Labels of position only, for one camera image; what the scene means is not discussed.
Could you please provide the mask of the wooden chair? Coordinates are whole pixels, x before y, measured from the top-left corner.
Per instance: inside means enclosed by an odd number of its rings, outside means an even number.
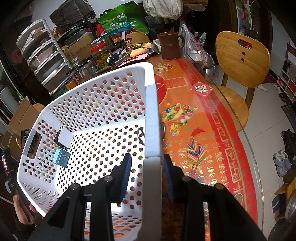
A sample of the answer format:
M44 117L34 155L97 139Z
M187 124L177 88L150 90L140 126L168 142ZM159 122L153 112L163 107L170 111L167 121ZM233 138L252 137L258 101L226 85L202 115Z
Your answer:
M223 70L222 83L217 88L225 98L222 103L239 133L247 124L255 89L264 82L269 72L270 54L258 40L230 31L217 35L215 47L219 66ZM245 98L226 86L229 78L247 88Z

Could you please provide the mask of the cardboard box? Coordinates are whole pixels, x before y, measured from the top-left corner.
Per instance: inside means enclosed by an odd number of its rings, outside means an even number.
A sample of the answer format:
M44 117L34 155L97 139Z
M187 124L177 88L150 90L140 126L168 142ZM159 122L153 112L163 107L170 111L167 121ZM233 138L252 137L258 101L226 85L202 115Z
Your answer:
M10 148L13 158L19 160L22 153L21 131L31 129L40 112L25 98L13 115L8 130L1 140L1 148Z

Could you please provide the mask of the white square charger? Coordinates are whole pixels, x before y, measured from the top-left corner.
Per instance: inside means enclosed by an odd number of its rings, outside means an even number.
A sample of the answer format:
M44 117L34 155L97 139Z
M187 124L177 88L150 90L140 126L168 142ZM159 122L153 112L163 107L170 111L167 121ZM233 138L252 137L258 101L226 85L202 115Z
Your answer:
M70 149L73 140L73 134L66 128L60 128L55 136L54 143L62 149Z

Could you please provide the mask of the white plastic bag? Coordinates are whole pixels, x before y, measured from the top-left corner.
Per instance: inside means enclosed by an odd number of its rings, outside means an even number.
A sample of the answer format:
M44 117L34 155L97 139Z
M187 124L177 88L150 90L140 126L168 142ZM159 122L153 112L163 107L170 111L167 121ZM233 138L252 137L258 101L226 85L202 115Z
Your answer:
M202 69L211 69L215 72L216 65L214 60L204 49L207 34L204 32L199 39L196 39L182 20L180 21L179 34L185 39L185 45L183 47L184 52L189 55L193 61L197 62Z

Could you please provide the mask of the floral red tablecloth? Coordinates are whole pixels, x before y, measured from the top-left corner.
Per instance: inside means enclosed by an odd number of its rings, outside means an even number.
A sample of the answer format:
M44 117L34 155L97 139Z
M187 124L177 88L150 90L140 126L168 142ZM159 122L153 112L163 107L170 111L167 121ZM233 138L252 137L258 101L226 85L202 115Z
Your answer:
M166 126L163 150L184 174L202 184L223 184L257 225L262 205L254 154L245 132L236 132L225 99L211 78L189 57L149 59L154 67L159 115ZM206 97L190 88L202 82L213 87Z

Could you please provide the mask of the hanging beige cloth bag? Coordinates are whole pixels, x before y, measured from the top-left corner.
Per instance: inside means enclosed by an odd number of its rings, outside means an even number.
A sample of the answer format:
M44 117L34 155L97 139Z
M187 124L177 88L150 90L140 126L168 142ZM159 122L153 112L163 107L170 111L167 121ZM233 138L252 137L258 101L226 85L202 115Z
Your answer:
M177 20L183 11L182 0L143 0L145 12L158 18Z

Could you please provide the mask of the green shopping bag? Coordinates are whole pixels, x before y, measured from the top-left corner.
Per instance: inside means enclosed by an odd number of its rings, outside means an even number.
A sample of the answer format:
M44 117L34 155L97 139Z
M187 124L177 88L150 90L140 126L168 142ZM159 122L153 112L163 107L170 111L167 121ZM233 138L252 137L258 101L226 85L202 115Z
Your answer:
M140 8L134 1L120 4L105 15L100 16L98 22L103 30L131 24L136 32L143 32L145 34L149 33L149 29L145 24Z

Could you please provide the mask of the white perforated plastic basket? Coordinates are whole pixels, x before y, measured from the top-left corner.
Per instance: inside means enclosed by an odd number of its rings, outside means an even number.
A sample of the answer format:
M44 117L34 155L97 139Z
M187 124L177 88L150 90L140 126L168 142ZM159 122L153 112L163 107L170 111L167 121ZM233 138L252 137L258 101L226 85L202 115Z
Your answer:
M144 145L137 129L143 127ZM53 157L57 131L73 134L67 168ZM45 216L71 184L94 184L108 176L126 153L132 157L126 195L112 204L116 240L136 240L144 204L144 169L161 151L154 68L142 62L92 78L47 105L37 117L21 154L18 184Z

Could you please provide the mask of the stacked clear food covers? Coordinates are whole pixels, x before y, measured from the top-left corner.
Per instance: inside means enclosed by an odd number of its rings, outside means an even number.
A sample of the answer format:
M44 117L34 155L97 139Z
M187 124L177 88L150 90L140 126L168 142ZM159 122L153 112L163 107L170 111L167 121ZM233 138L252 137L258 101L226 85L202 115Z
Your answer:
M18 37L16 46L41 85L50 94L58 91L72 65L46 20L36 20L26 27Z

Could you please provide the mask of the brown ceramic mug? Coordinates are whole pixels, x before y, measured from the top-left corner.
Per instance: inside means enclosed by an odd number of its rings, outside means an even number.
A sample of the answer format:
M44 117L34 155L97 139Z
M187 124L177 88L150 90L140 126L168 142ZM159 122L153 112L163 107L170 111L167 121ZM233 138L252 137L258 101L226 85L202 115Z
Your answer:
M181 49L185 45L185 39L178 32L164 32L157 34L163 59L173 60L182 56Z

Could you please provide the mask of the red fu paper card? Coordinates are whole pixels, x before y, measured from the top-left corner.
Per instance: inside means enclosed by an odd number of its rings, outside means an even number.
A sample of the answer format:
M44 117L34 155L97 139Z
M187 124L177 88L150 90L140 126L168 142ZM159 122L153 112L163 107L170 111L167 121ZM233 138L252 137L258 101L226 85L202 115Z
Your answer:
M206 98L213 91L213 87L202 82L196 82L190 90L196 93L196 95Z

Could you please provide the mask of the grey shoes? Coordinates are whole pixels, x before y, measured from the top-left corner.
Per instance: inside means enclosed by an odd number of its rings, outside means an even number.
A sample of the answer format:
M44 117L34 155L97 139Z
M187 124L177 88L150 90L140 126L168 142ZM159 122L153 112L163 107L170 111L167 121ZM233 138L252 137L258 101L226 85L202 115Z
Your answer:
M273 154L273 161L279 177L285 176L292 167L287 153L282 150Z

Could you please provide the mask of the red lid pickle jar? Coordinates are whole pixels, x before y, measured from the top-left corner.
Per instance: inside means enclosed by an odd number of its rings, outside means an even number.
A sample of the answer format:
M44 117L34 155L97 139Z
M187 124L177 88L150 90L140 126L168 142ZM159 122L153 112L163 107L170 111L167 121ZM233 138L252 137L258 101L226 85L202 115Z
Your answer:
M91 47L91 54L99 70L109 66L107 59L110 57L110 52L106 44L101 43Z

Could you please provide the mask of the blue wall charger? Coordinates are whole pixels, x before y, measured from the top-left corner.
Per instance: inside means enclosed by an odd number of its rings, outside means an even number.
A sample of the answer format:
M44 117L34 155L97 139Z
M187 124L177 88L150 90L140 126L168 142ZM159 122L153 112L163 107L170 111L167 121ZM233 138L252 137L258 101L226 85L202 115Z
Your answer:
M67 168L69 159L70 159L69 152L65 151L64 149L57 149L53 157L53 162L56 165L59 165L63 168Z

